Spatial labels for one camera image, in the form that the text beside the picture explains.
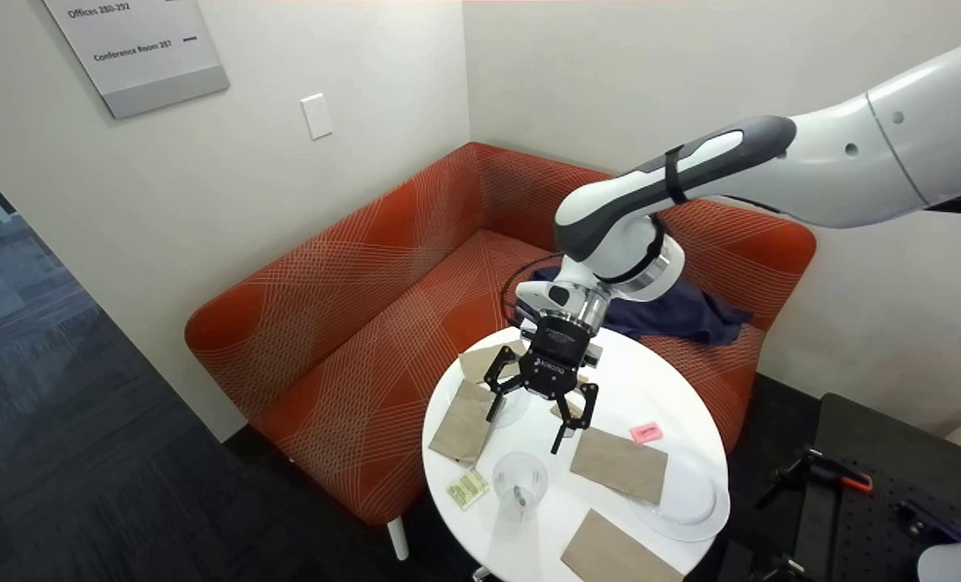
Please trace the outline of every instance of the blue cloth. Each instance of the blue cloth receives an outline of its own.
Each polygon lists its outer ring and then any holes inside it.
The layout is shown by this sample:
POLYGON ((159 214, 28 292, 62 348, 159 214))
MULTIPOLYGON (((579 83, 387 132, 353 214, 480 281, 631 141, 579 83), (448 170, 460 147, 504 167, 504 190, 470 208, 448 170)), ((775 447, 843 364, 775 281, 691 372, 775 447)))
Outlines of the blue cloth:
MULTIPOLYGON (((529 272, 532 281, 549 281, 556 266, 529 272)), ((679 336, 704 347, 727 347, 738 339, 748 312, 725 306, 691 281, 679 277, 664 297, 649 305, 610 300, 606 327, 631 339, 679 336)))

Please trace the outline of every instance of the wall sign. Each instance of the wall sign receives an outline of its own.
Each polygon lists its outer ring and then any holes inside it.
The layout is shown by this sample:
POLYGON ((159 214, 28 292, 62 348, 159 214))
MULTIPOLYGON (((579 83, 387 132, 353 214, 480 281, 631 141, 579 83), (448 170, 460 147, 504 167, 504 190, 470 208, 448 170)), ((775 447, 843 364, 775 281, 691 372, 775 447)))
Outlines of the wall sign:
POLYGON ((228 86, 195 0, 44 0, 115 121, 228 86))

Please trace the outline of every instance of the round white table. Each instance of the round white table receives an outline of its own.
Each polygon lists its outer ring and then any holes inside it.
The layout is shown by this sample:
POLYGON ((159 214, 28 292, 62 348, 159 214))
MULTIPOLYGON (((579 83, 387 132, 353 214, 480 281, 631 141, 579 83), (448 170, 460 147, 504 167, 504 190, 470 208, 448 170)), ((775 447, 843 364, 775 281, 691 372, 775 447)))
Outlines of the round white table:
MULTIPOLYGON (((472 348, 517 339, 517 329, 497 329, 472 348)), ((529 390, 510 390, 500 402, 491 438, 476 462, 488 493, 470 508, 448 499, 448 485, 466 465, 428 450, 446 409, 463 386, 463 364, 454 362, 431 394, 420 433, 422 478, 434 505, 454 537, 488 571, 509 582, 567 582, 579 578, 558 557, 586 510, 606 515, 613 526, 653 550, 676 571, 689 571, 727 525, 727 460, 721 438, 691 390, 691 386, 646 347, 603 329, 596 336, 603 362, 590 372, 599 382, 592 428, 631 441, 634 428, 656 428, 646 447, 669 453, 660 505, 640 505, 610 487, 569 471, 582 429, 573 429, 558 453, 549 456, 558 416, 549 402, 529 390), (523 515, 500 508, 494 496, 494 465, 527 453, 548 471, 548 496, 523 515)))

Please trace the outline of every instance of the white wall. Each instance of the white wall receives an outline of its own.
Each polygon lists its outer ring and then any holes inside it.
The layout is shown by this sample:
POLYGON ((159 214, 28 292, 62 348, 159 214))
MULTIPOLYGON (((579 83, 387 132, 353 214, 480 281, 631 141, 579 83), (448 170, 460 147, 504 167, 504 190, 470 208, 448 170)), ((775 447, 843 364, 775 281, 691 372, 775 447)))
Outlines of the white wall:
POLYGON ((213 292, 470 138, 460 0, 200 0, 234 86, 112 124, 43 0, 0 0, 0 190, 173 390, 241 416, 188 356, 213 292), (311 141, 297 98, 335 135, 311 141))
MULTIPOLYGON (((466 0, 472 135, 624 170, 803 114, 961 41, 961 0, 466 0)), ((759 369, 901 420, 961 420, 961 225, 824 233, 759 369)))

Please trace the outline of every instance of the red couch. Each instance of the red couch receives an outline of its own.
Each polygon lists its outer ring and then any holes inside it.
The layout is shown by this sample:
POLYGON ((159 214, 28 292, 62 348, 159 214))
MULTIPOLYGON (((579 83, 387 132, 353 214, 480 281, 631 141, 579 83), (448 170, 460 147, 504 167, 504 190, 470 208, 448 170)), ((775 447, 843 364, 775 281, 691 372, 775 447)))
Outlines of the red couch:
MULTIPOLYGON (((599 170, 463 147, 188 321, 234 403, 364 525, 422 487, 420 416, 440 372, 500 322, 500 286, 552 249, 552 210, 599 170)), ((689 277, 754 321, 734 347, 646 339, 734 447, 757 351, 812 260, 806 225, 734 205, 664 214, 689 277)))

